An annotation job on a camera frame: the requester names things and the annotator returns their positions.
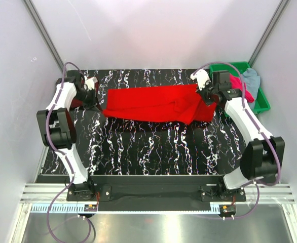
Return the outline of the right orange connector block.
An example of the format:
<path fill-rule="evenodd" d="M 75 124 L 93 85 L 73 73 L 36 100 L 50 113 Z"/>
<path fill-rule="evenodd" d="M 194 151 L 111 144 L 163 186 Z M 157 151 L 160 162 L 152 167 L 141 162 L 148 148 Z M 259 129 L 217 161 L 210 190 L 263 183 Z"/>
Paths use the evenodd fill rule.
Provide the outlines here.
<path fill-rule="evenodd" d="M 236 211 L 236 207 L 235 207 L 235 205 L 223 205 L 223 206 L 220 207 L 220 211 L 222 213 L 235 212 Z"/>

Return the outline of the grey-blue crumpled t-shirt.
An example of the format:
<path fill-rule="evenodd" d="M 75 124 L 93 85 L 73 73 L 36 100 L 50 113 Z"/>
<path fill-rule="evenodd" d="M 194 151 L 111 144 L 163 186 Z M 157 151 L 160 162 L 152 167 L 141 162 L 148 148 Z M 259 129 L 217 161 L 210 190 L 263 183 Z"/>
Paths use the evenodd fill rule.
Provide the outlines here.
<path fill-rule="evenodd" d="M 242 77 L 244 79 L 246 90 L 252 96 L 252 98 L 256 100 L 258 89 L 261 84 L 261 77 L 257 74 L 257 72 L 253 68 L 247 68 L 242 73 Z"/>

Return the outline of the orange connector block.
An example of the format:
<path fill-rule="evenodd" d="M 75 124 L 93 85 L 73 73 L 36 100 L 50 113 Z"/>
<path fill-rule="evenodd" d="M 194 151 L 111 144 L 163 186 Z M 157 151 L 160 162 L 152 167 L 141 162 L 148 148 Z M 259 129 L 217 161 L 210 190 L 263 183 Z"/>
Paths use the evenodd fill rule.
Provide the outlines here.
<path fill-rule="evenodd" d="M 85 212 L 97 212 L 97 205 L 85 205 Z"/>
<path fill-rule="evenodd" d="M 223 206 L 220 207 L 220 211 L 222 213 L 235 212 L 236 211 L 236 207 L 235 207 L 235 205 L 223 205 Z"/>

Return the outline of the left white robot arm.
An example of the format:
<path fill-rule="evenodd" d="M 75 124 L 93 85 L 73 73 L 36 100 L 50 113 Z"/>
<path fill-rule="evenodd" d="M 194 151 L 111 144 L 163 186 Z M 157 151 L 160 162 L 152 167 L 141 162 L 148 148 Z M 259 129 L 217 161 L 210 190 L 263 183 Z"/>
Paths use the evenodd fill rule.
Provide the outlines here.
<path fill-rule="evenodd" d="M 69 175 L 68 201 L 90 201 L 96 196 L 95 184 L 77 151 L 77 132 L 69 111 L 78 107 L 102 111 L 98 86 L 97 78 L 70 70 L 65 78 L 56 81 L 51 103 L 36 114 L 43 144 L 55 152 Z"/>

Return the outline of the green plastic bin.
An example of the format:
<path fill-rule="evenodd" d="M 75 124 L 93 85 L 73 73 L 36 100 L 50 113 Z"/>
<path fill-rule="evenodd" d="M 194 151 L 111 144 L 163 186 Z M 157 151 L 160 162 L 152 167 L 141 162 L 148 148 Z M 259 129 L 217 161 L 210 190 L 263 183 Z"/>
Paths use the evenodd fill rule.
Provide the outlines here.
<path fill-rule="evenodd" d="M 247 69 L 251 68 L 248 62 L 242 61 L 242 62 L 232 62 L 231 63 L 242 75 L 242 73 Z M 229 65 L 226 64 L 211 64 L 210 67 L 210 76 L 212 77 L 213 73 L 216 71 L 223 71 L 226 70 L 230 74 L 232 74 L 235 77 L 239 78 L 239 75 L 237 71 L 230 67 Z M 253 103 L 248 103 L 251 110 L 253 111 L 254 114 L 260 114 L 264 111 L 270 110 L 270 104 L 263 93 L 261 89 L 261 85 L 258 89 L 258 94 L 257 94 L 257 99 Z"/>

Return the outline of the left orange connector block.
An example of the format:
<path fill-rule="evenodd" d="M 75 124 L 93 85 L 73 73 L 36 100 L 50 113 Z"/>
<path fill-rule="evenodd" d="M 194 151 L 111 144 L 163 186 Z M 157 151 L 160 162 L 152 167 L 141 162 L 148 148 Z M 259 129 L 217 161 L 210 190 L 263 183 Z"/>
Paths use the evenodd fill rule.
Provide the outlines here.
<path fill-rule="evenodd" d="M 85 212 L 97 212 L 97 205 L 85 205 Z"/>

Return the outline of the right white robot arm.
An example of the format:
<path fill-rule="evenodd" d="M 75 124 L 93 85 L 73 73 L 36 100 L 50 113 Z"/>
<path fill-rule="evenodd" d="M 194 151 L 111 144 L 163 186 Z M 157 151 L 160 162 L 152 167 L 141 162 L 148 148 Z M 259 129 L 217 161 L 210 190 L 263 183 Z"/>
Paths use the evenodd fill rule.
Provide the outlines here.
<path fill-rule="evenodd" d="M 231 201 L 243 192 L 243 187 L 265 177 L 280 176 L 285 148 L 282 137 L 274 137 L 250 109 L 243 88 L 233 88 L 230 73 L 204 69 L 191 74 L 198 84 L 197 93 L 206 105 L 216 104 L 233 120 L 246 144 L 239 167 L 222 176 L 206 195 L 210 199 Z"/>

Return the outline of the folded maroon t-shirt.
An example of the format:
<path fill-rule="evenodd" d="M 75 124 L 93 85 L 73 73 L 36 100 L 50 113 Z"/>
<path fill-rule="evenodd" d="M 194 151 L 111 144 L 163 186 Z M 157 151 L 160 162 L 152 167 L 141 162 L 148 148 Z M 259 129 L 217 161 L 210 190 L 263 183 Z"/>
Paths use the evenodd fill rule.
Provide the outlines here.
<path fill-rule="evenodd" d="M 84 77 L 81 76 L 70 76 L 64 79 L 63 85 L 62 79 L 59 78 L 56 82 L 57 90 L 55 98 L 53 99 L 55 108 L 66 108 L 67 110 L 74 109 L 77 107 L 83 107 L 81 98 L 81 89 L 84 89 Z"/>

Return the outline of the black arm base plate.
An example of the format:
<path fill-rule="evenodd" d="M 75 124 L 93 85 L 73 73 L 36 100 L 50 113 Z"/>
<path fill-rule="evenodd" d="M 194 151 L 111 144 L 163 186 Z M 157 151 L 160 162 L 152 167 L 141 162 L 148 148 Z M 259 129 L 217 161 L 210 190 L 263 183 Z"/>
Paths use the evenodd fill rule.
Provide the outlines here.
<path fill-rule="evenodd" d="M 68 201 L 95 202 L 99 210 L 112 212 L 203 211 L 212 203 L 245 202 L 242 188 L 228 190 L 222 176 L 92 176 L 74 183 Z"/>

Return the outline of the bright red t-shirt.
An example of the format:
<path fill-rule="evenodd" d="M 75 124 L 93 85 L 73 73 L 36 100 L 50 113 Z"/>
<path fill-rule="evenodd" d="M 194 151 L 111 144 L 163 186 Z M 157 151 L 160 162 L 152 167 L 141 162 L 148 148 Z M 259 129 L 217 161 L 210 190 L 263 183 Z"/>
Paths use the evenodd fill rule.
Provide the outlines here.
<path fill-rule="evenodd" d="M 211 122 L 216 104 L 206 105 L 196 89 L 196 84 L 110 89 L 103 114 L 142 122 Z"/>

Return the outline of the pink crumpled t-shirt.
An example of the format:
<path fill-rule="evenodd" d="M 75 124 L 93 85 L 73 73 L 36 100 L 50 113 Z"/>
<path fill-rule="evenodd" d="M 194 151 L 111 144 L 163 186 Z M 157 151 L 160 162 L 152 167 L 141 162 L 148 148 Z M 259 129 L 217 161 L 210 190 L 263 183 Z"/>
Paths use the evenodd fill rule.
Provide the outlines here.
<path fill-rule="evenodd" d="M 241 92 L 243 91 L 242 83 L 238 77 L 235 77 L 232 74 L 230 74 L 230 82 L 232 84 L 232 89 L 239 89 Z M 245 99 L 247 100 L 248 103 L 253 103 L 255 99 L 248 92 L 246 85 L 244 85 L 244 87 L 245 87 Z"/>

